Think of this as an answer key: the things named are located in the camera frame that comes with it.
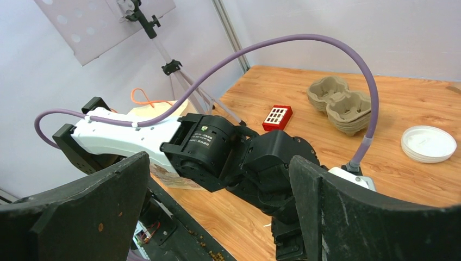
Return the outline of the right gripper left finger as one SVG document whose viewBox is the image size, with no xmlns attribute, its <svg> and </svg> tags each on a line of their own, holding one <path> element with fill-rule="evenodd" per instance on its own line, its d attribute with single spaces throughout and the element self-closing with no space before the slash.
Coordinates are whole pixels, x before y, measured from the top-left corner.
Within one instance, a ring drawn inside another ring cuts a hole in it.
<svg viewBox="0 0 461 261">
<path fill-rule="evenodd" d="M 60 187 L 1 206 L 1 260 L 126 260 L 147 193 L 139 152 Z"/>
</svg>

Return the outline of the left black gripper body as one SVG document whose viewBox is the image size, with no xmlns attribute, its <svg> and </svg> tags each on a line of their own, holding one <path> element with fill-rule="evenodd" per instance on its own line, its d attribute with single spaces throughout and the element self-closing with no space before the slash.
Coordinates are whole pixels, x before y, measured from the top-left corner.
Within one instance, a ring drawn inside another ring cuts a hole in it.
<svg viewBox="0 0 461 261">
<path fill-rule="evenodd" d="M 276 260 L 306 260 L 307 254 L 296 209 L 270 213 Z"/>
</svg>

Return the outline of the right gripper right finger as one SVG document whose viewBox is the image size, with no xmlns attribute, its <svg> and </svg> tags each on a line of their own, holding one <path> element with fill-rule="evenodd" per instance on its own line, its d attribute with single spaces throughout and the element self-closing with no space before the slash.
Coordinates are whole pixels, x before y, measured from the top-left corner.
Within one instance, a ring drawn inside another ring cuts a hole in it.
<svg viewBox="0 0 461 261">
<path fill-rule="evenodd" d="M 308 260 L 460 260 L 460 206 L 389 197 L 301 156 L 289 177 Z"/>
</svg>

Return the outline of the white paper bakery bag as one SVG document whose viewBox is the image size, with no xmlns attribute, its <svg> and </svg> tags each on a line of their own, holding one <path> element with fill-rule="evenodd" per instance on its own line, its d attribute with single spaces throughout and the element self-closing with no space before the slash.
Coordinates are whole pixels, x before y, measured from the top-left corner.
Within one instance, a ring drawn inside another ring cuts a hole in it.
<svg viewBox="0 0 461 261">
<path fill-rule="evenodd" d="M 136 101 L 135 103 L 138 106 L 131 109 L 128 114 L 137 116 L 138 121 L 141 122 L 162 115 L 178 102 Z M 193 180 L 181 177 L 179 175 L 179 164 L 173 162 L 174 150 L 184 144 L 184 138 L 178 136 L 182 126 L 179 118 L 186 116 L 188 113 L 196 112 L 194 106 L 189 100 L 186 100 L 169 117 L 147 128 L 148 135 L 145 137 L 144 142 L 154 145 L 154 149 L 151 149 L 154 155 L 150 163 L 151 175 L 168 188 L 205 190 Z"/>
</svg>

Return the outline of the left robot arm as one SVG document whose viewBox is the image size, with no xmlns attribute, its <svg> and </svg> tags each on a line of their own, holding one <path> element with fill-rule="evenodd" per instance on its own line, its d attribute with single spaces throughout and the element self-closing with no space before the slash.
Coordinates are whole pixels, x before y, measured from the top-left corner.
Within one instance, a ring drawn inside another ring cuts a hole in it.
<svg viewBox="0 0 461 261">
<path fill-rule="evenodd" d="M 225 189 L 271 217 L 277 260 L 305 260 L 289 165 L 294 156 L 318 164 L 309 142 L 282 130 L 258 134 L 222 116 L 189 113 L 139 127 L 142 118 L 112 112 L 99 97 L 82 109 L 75 125 L 53 140 L 66 158 L 90 175 L 119 158 L 145 151 L 152 173 L 215 192 Z"/>
</svg>

